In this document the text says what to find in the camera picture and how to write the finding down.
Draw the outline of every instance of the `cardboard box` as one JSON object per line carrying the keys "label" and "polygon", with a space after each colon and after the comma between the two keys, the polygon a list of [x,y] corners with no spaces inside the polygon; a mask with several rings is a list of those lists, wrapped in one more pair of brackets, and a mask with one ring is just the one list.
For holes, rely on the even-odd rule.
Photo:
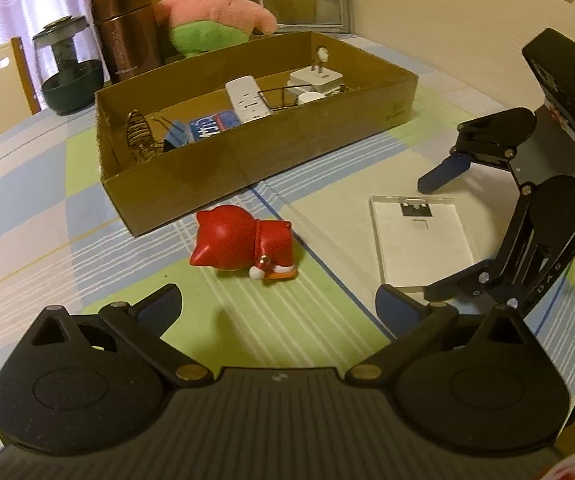
{"label": "cardboard box", "polygon": [[[138,163],[126,141],[129,113],[184,122],[231,109],[225,84],[251,75],[262,90],[285,86],[317,47],[350,90],[280,110]],[[101,182],[133,235],[311,158],[405,123],[417,76],[343,41],[295,32],[180,60],[97,92]],[[272,104],[280,92],[268,94]],[[151,123],[154,137],[165,134]]]}

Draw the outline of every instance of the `brown thermos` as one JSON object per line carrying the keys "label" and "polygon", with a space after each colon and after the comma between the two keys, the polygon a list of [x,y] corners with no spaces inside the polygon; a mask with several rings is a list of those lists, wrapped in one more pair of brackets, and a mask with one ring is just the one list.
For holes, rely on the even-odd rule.
{"label": "brown thermos", "polygon": [[90,0],[113,83],[163,65],[152,0]]}

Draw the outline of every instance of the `red cat figurine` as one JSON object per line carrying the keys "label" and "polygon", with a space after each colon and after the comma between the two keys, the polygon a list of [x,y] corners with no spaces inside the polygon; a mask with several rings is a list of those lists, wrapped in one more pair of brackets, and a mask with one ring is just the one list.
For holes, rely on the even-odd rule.
{"label": "red cat figurine", "polygon": [[190,265],[238,270],[253,280],[294,278],[292,224],[257,220],[245,209],[220,205],[197,213],[199,232]]}

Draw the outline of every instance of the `white plug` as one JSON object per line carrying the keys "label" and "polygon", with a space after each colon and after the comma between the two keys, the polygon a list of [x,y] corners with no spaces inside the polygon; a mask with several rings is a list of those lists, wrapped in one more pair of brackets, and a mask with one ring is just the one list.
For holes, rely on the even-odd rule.
{"label": "white plug", "polygon": [[324,66],[306,66],[292,72],[289,75],[288,86],[293,86],[290,91],[297,95],[303,92],[319,92],[329,95],[341,89],[343,74],[334,72]]}

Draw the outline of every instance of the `white power strip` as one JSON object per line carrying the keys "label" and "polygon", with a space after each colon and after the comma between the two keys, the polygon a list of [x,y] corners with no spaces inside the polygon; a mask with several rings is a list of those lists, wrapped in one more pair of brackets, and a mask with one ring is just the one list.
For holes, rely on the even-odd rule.
{"label": "white power strip", "polygon": [[259,92],[261,89],[251,75],[246,75],[226,83],[234,113],[242,123],[249,123],[267,117],[272,111],[265,104]]}

